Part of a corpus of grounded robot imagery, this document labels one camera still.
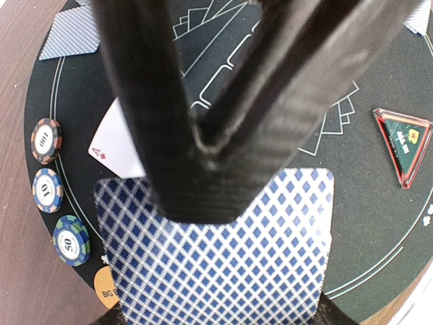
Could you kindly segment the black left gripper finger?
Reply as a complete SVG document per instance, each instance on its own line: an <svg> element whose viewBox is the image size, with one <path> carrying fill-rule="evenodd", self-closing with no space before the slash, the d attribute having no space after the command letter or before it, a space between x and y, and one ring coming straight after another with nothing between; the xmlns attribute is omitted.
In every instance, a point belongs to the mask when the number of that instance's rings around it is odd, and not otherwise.
<svg viewBox="0 0 433 325"><path fill-rule="evenodd" d="M164 1L93 1L101 52L159 212L235 221L288 165L417 1L262 1L250 50L212 108L185 100Z"/></svg>

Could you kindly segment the ace of diamonds card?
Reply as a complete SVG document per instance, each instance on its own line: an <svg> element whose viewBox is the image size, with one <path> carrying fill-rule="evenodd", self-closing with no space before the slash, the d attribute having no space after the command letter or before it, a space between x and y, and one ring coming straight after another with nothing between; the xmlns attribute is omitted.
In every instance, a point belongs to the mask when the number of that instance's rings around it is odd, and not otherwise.
<svg viewBox="0 0 433 325"><path fill-rule="evenodd" d="M118 177L145 177L118 98L102 118L88 153Z"/></svg>

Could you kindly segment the blue card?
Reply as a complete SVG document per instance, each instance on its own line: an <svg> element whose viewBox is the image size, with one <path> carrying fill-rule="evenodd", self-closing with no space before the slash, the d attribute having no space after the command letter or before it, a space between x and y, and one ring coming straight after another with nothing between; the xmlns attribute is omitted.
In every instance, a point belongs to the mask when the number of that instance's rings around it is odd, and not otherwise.
<svg viewBox="0 0 433 325"><path fill-rule="evenodd" d="M404 22L412 33L426 36L430 19L432 0L423 0Z"/></svg>
<svg viewBox="0 0 433 325"><path fill-rule="evenodd" d="M81 5L55 16L39 60L94 53L99 44L93 10Z"/></svg>

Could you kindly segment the blue playing card deck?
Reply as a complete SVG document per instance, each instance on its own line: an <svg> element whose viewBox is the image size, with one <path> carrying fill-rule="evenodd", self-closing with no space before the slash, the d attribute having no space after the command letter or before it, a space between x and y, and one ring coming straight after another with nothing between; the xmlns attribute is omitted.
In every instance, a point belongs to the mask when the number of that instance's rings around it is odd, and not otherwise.
<svg viewBox="0 0 433 325"><path fill-rule="evenodd" d="M144 178L99 180L100 233L127 324L312 324L332 236L334 176L280 171L234 222L158 214Z"/></svg>

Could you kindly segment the red chip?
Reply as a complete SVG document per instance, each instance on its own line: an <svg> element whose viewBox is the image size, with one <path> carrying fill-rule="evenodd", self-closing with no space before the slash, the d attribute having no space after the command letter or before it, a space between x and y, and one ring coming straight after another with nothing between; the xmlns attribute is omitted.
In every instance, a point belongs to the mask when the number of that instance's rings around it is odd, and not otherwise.
<svg viewBox="0 0 433 325"><path fill-rule="evenodd" d="M32 155L42 165L48 165L58 157L62 140L60 124L54 119L42 118L31 134Z"/></svg>

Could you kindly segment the red black triangle marker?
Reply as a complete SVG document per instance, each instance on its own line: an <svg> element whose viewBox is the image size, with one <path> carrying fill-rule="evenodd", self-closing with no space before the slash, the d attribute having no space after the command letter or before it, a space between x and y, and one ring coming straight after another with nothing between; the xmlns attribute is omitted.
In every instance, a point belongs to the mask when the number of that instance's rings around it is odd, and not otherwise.
<svg viewBox="0 0 433 325"><path fill-rule="evenodd" d="M372 111L386 142L398 181L409 189L432 139L432 121L383 108Z"/></svg>

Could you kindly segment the blue white chip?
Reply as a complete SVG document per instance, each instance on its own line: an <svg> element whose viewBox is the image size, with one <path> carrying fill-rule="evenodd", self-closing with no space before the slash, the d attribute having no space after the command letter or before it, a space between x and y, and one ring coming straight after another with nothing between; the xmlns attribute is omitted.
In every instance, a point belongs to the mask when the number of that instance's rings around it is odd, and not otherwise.
<svg viewBox="0 0 433 325"><path fill-rule="evenodd" d="M33 179L32 194L40 211L55 213L62 205L64 195L62 180L53 169L39 169Z"/></svg>

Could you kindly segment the green poker chip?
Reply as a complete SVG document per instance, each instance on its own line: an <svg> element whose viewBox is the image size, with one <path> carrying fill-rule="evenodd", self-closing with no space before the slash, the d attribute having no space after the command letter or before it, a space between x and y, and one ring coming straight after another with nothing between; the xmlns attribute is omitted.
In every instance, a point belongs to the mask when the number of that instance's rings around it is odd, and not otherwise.
<svg viewBox="0 0 433 325"><path fill-rule="evenodd" d="M88 231L84 223L74 215L59 218L53 231L53 246L59 258L71 267L87 262L91 255Z"/></svg>

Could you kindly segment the orange round blind button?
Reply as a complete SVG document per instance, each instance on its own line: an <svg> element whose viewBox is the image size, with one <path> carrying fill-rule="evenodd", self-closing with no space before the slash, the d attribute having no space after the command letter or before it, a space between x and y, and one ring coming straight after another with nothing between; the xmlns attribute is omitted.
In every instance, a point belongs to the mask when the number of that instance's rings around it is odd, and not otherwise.
<svg viewBox="0 0 433 325"><path fill-rule="evenodd" d="M119 302L118 295L116 293L116 287L109 266L105 266L97 271L94 280L95 293L102 304L112 309L115 304Z"/></svg>

